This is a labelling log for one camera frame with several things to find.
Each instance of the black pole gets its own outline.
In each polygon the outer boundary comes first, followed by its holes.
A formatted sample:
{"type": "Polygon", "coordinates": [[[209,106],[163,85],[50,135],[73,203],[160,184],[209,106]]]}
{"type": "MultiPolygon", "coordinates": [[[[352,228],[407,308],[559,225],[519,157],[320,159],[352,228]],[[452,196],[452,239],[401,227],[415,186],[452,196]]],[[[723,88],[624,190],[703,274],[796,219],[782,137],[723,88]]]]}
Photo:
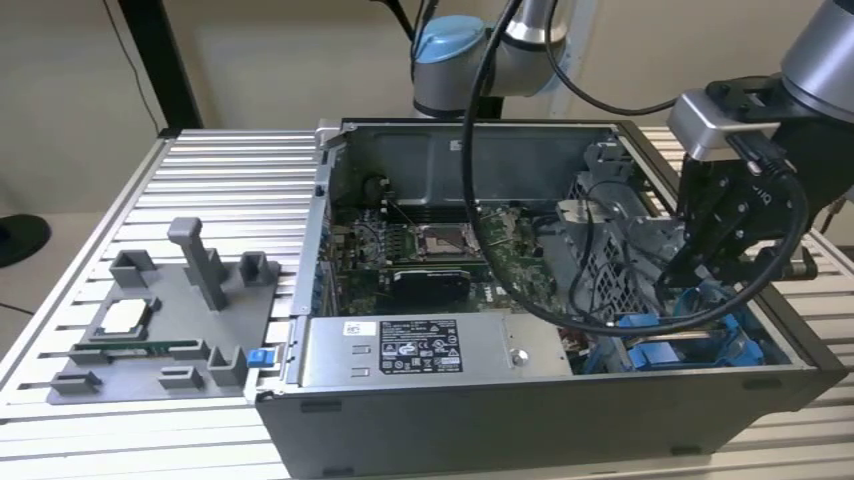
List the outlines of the black pole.
{"type": "Polygon", "coordinates": [[[118,0],[169,128],[203,128],[161,0],[118,0]]]}

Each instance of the floor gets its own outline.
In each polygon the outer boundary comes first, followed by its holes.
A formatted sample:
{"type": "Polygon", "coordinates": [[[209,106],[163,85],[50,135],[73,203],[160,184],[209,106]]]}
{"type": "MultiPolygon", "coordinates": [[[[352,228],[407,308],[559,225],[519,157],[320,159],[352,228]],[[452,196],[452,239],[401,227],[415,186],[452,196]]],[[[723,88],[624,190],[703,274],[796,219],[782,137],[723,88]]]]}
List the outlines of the floor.
{"type": "MultiPolygon", "coordinates": [[[[37,310],[101,216],[102,213],[41,215],[50,224],[50,240],[26,260],[0,268],[0,302],[37,310]]],[[[0,308],[0,358],[28,321],[29,315],[0,308]]]]}

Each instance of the blue latch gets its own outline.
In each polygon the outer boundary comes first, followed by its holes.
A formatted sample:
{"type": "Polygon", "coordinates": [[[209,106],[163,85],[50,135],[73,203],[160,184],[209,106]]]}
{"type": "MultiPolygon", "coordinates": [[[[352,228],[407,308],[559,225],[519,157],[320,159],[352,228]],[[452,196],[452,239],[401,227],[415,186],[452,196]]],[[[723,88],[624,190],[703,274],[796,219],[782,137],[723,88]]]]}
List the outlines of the blue latch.
{"type": "Polygon", "coordinates": [[[267,368],[276,364],[276,352],[273,350],[264,350],[256,348],[249,351],[249,356],[245,359],[245,365],[249,368],[267,368]]]}

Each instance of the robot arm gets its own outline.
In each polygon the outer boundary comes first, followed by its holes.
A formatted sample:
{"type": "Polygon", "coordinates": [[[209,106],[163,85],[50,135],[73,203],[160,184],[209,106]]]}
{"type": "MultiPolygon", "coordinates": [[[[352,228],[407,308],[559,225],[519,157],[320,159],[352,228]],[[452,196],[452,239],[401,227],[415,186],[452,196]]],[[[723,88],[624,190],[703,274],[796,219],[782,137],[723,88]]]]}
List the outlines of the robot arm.
{"type": "MultiPolygon", "coordinates": [[[[551,0],[525,0],[521,4],[501,36],[484,96],[533,95],[551,79],[544,40],[549,8],[551,0]]],[[[565,32],[564,22],[551,28],[556,52],[563,51],[565,32]]],[[[461,15],[440,17],[424,28],[412,71],[413,107],[420,115],[463,115],[488,35],[484,22],[461,15]]]]}
{"type": "MultiPolygon", "coordinates": [[[[659,279],[666,287],[696,284],[706,266],[720,280],[748,280],[778,254],[744,250],[779,240],[790,228],[791,202],[778,169],[798,179],[808,222],[854,184],[854,1],[827,0],[791,47],[782,73],[767,79],[712,82],[682,94],[668,126],[686,149],[676,215],[684,246],[659,279]]],[[[806,253],[776,278],[816,274],[806,253]]]]}

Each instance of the green circuit board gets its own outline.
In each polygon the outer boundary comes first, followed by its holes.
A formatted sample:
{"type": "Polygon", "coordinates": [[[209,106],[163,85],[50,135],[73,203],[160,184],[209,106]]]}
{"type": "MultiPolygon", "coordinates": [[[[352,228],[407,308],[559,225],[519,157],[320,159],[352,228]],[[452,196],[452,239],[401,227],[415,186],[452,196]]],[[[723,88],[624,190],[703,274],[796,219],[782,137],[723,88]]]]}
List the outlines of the green circuit board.
{"type": "MultiPolygon", "coordinates": [[[[565,311],[565,301],[556,294],[557,288],[545,261],[529,219],[520,208],[488,207],[481,211],[483,233],[495,252],[504,274],[512,279],[513,288],[555,312],[565,311]]],[[[520,312],[521,307],[511,300],[496,284],[489,268],[479,254],[479,246],[467,224],[381,224],[365,230],[371,238],[361,239],[363,229],[352,228],[356,238],[348,245],[372,242],[380,232],[384,263],[360,263],[343,250],[337,268],[341,315],[376,315],[391,313],[473,313],[489,310],[520,312]],[[404,271],[464,271],[469,275],[469,292],[465,299],[445,305],[417,306],[404,312],[389,305],[393,274],[404,271]]]]}

